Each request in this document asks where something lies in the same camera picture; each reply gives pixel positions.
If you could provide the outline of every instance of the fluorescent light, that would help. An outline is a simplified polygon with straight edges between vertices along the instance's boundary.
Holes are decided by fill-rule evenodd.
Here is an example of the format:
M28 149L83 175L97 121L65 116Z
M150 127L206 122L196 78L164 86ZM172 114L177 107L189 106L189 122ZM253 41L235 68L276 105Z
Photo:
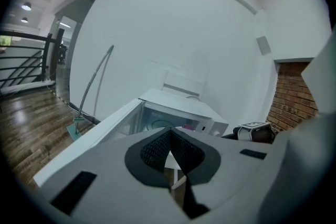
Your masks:
M21 8L23 8L24 10L32 10L32 5L30 2L26 2L21 6Z
M66 24L64 24L64 23L59 23L59 24L71 28L71 26L68 26L68 25L66 25Z

